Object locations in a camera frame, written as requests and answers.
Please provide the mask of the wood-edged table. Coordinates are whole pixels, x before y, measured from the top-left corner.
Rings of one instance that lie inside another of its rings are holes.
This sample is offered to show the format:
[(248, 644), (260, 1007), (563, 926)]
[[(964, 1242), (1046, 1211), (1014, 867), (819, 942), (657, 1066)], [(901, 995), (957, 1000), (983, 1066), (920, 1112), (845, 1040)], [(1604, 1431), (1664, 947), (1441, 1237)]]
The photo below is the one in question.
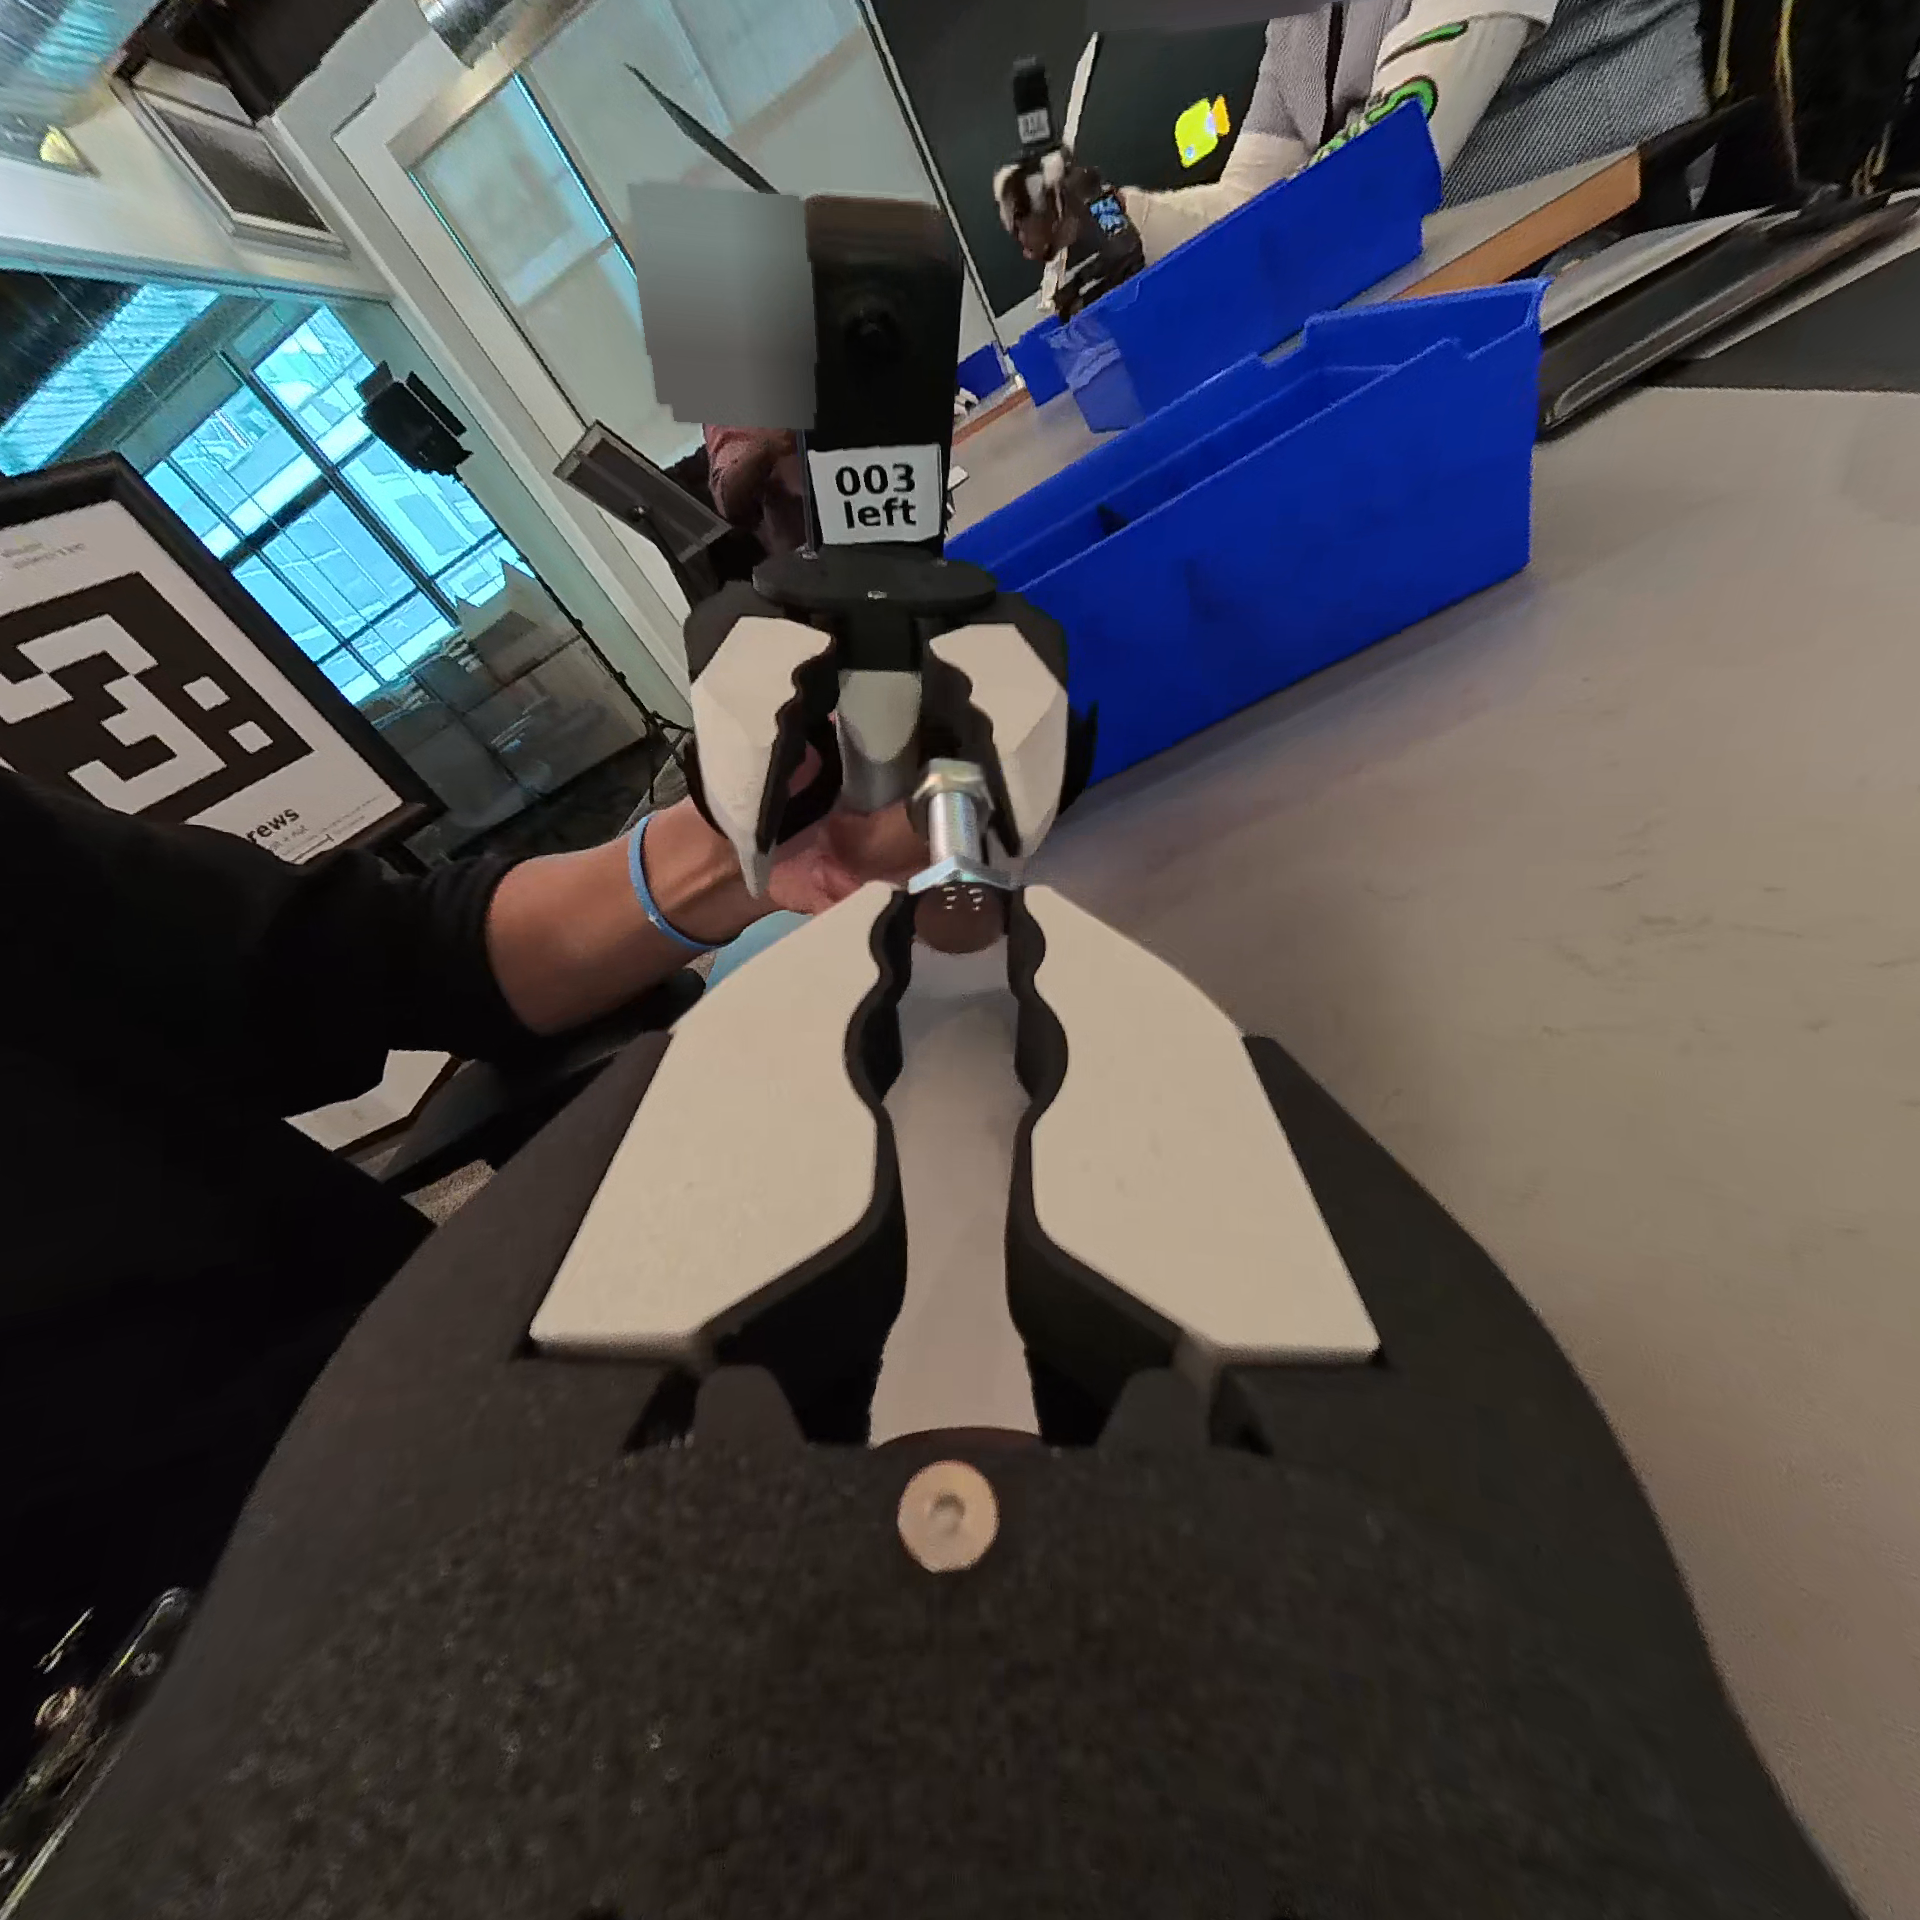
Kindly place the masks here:
[(1643, 157), (1627, 148), (1496, 196), (1440, 208), (1415, 260), (1384, 277), (1367, 302), (1436, 299), (1526, 278), (1532, 265), (1634, 211)]

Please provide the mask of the black studio light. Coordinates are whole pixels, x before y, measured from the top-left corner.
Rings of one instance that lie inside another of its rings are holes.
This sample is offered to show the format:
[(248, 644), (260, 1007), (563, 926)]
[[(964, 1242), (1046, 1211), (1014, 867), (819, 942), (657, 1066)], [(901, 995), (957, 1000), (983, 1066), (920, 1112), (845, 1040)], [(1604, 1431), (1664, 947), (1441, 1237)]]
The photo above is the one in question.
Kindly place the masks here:
[(458, 476), (469, 464), (469, 424), (420, 374), (399, 378), (380, 361), (358, 394), (364, 428), (408, 468)]

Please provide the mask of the person's black sweater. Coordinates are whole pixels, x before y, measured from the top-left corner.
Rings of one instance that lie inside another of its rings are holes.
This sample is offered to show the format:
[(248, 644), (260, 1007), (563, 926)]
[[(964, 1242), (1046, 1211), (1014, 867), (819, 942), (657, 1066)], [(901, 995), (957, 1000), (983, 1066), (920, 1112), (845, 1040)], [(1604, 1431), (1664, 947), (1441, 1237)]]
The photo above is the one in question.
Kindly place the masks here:
[(374, 854), (299, 867), (13, 772), (4, 839), (10, 1770), (54, 1673), (207, 1575), (427, 1228), (290, 1125), (425, 1052), (328, 936), (332, 869)]

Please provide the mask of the dark grey flat panel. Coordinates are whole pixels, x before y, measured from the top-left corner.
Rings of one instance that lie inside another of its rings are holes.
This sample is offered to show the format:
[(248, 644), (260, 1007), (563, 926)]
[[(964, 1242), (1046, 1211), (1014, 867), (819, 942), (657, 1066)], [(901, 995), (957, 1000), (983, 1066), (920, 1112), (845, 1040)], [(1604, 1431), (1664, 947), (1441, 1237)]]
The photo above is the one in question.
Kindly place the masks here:
[(1839, 196), (1621, 237), (1550, 277), (1539, 438), (1550, 441), (1734, 325), (1915, 229), (1915, 190)]

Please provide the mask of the black tilted monitor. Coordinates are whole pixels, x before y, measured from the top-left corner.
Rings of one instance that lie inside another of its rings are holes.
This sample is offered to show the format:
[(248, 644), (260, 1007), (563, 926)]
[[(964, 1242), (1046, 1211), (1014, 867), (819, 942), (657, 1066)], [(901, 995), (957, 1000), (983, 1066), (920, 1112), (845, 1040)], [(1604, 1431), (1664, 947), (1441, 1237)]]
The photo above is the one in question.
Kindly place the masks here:
[(689, 492), (603, 421), (583, 433), (554, 476), (650, 544), (689, 605), (752, 575), (739, 528), (713, 511), (709, 495)]

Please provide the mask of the steel hex bolt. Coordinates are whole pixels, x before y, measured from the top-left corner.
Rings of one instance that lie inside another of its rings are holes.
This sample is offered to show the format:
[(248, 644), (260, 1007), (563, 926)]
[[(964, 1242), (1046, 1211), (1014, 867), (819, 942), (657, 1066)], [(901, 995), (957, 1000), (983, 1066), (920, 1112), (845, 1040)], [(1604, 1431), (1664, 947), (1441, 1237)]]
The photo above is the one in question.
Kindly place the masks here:
[(916, 939), (943, 956), (979, 956), (1008, 935), (1021, 861), (994, 852), (988, 800), (946, 788), (927, 800), (927, 861), (909, 879)]

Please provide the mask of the person's left hand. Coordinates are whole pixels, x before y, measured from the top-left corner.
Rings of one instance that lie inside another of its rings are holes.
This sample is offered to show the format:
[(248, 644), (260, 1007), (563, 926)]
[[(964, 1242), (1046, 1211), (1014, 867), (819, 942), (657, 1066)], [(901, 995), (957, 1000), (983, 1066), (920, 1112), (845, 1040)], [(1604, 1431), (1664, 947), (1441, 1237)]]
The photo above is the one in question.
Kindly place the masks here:
[(866, 883), (907, 883), (927, 864), (927, 839), (907, 804), (828, 812), (783, 839), (761, 867), (748, 869), (739, 831), (723, 809), (730, 788), (700, 749), (700, 800), (713, 852), (702, 854), (700, 879), (685, 929), (722, 947), (775, 913), (819, 916)]

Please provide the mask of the framed code sign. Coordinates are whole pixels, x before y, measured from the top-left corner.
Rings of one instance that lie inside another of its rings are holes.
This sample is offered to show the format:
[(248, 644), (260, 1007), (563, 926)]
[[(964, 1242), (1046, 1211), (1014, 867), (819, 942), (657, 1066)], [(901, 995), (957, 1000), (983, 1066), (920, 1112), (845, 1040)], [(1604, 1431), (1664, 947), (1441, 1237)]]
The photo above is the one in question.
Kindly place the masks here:
[(5, 476), (4, 762), (298, 864), (446, 815), (121, 452)]

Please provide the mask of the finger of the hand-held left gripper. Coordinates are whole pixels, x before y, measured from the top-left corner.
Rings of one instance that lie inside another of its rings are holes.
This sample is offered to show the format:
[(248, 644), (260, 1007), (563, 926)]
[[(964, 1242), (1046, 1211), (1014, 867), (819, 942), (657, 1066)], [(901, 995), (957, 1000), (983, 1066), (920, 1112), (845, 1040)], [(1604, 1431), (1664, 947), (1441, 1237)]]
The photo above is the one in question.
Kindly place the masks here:
[(987, 782), (994, 852), (1029, 861), (1070, 804), (1074, 715), (1041, 649), (1008, 623), (927, 644), (927, 754)]
[(693, 788), (752, 900), (834, 900), (828, 821), (843, 800), (839, 667), (819, 627), (735, 620), (693, 681)]

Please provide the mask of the blue plastic bin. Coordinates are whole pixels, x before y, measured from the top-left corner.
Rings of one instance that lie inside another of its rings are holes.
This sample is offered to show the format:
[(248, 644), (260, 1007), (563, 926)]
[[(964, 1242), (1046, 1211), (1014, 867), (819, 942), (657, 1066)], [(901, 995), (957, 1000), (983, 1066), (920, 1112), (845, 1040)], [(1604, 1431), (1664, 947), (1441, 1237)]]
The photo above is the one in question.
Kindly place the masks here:
[(1543, 298), (1320, 316), (947, 541), (1068, 631), (1093, 783), (1526, 571)]
[(1070, 324), (1029, 329), (1013, 365), (1035, 407), (1068, 394), (1093, 433), (1129, 430), (1411, 265), (1440, 204), (1428, 118), (1407, 101)]

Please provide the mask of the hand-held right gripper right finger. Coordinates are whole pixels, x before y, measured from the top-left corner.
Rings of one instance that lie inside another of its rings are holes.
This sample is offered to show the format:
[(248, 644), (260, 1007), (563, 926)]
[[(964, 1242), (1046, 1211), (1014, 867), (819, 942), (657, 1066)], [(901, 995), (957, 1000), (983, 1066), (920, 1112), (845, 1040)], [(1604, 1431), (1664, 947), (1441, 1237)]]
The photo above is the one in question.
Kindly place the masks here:
[(1029, 1102), (1008, 1311), (1043, 1445), (1093, 1446), (1139, 1377), (1204, 1423), (1240, 1372), (1362, 1370), (1380, 1331), (1241, 1026), (1050, 884), (1008, 909)]

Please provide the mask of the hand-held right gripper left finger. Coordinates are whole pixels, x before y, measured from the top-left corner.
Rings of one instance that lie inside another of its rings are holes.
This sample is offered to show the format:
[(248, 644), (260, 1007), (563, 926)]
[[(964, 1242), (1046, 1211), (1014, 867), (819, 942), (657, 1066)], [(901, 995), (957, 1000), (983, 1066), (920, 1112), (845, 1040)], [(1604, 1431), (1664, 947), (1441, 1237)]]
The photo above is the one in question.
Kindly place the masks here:
[(901, 1077), (912, 900), (873, 883), (675, 1029), (528, 1327), (541, 1359), (765, 1370), (804, 1433), (875, 1442), (909, 1230)]

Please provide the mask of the black jacket yellow stripes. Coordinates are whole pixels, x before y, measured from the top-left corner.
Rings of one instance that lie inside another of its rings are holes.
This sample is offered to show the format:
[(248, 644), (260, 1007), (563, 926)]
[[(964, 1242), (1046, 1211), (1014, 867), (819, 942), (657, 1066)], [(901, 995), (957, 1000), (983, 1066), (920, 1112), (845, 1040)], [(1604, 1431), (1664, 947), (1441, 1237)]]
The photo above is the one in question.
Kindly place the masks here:
[(1738, 109), (1709, 207), (1915, 187), (1915, 4), (1705, 4), (1701, 61), (1709, 109)]

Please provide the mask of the dark wall screen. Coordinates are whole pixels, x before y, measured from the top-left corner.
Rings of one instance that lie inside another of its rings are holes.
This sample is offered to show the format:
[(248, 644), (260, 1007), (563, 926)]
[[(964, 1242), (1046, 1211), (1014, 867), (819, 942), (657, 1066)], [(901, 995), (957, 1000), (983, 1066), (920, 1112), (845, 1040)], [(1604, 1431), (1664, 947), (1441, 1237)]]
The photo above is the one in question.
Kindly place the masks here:
[[(994, 174), (1021, 148), (1014, 66), (1041, 61), (1052, 104), (1070, 113), (1073, 82), (1093, 35), (1087, 8), (875, 4), (870, 14), (933, 152), (991, 318), (1034, 325), (1041, 265), (1026, 260), (1001, 229)], [(1202, 99), (1227, 99), (1228, 118), (1241, 123), (1259, 77), (1263, 38), (1263, 21), (1207, 32), (1178, 26), (1171, 35), (1102, 35), (1074, 148), (1115, 185), (1177, 187), (1217, 181), (1228, 147), (1186, 168), (1177, 123)]]

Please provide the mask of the blue wristband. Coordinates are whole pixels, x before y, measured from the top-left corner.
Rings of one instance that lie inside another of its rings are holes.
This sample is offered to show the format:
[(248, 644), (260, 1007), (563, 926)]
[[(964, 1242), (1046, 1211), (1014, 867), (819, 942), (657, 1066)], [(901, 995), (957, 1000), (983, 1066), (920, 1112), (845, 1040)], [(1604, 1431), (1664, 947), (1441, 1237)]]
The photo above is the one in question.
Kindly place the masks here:
[(723, 947), (709, 921), (713, 884), (722, 879), (713, 852), (668, 809), (653, 809), (628, 834), (628, 879), (649, 929), (680, 956), (713, 956)]

